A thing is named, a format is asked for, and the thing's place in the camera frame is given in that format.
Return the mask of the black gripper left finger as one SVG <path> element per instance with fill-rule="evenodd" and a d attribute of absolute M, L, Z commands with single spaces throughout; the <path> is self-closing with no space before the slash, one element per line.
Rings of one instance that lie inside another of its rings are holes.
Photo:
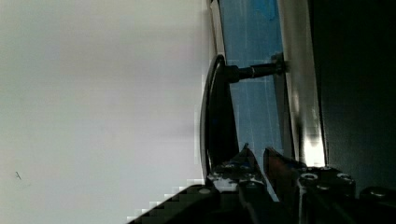
<path fill-rule="evenodd" d="M 192 185 L 127 224 L 293 224 L 268 191 L 248 146 Z"/>

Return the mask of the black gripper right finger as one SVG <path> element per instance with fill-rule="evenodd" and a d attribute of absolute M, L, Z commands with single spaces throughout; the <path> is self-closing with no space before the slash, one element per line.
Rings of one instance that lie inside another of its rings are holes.
<path fill-rule="evenodd" d="M 396 224 L 395 191 L 368 187 L 329 166 L 308 167 L 272 148 L 263 154 L 264 172 L 295 224 Z"/>

